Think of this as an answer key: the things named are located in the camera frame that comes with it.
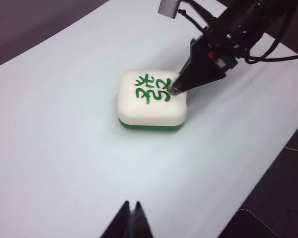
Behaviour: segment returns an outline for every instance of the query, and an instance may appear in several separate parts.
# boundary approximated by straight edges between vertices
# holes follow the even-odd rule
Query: wire
[[[255,63],[258,63],[259,61],[261,60],[264,60],[268,55],[270,55],[277,47],[277,45],[280,43],[282,37],[284,36],[286,30],[288,29],[289,27],[289,24],[294,16],[294,13],[296,12],[296,9],[297,9],[297,6],[298,5],[295,5],[293,8],[291,8],[285,15],[284,17],[284,21],[283,21],[283,24],[274,40],[274,42],[272,43],[272,45],[270,46],[270,48],[260,57],[258,57],[257,59],[254,59],[253,61],[251,61],[251,58],[250,58],[250,55],[249,55],[249,51],[250,49],[248,50],[247,52],[247,57],[245,58],[245,61],[248,63],[248,64],[255,64]]]
[[[179,9],[178,10],[178,12],[182,15],[182,16],[184,16],[185,18],[187,18],[193,25],[195,25],[196,26],[196,28],[198,28],[202,33],[205,33],[205,30],[192,18],[192,17],[190,17],[188,14],[187,14],[187,12],[186,12],[186,10],[184,10],[184,9]]]
[[[296,151],[296,152],[298,152],[298,149],[289,148],[289,147],[284,147],[284,148],[287,149],[287,150],[292,150],[292,151]]]

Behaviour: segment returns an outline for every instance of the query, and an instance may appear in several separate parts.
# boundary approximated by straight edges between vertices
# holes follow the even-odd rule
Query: gray wall
[[[0,0],[0,64],[53,36],[106,1]]]

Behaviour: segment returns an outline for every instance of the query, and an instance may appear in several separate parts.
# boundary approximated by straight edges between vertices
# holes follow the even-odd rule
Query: green characters
[[[150,103],[150,99],[153,97],[155,100],[161,100],[164,98],[166,102],[170,101],[171,96],[168,93],[167,89],[171,85],[171,79],[167,78],[166,82],[164,82],[162,79],[157,79],[154,83],[154,77],[150,77],[149,75],[146,74],[145,77],[139,76],[139,79],[137,80],[137,83],[135,86],[143,86],[143,87],[137,87],[136,88],[136,97],[139,98],[146,98],[147,104]],[[160,89],[157,92],[155,92],[152,89],[147,89],[147,88],[156,88]]]

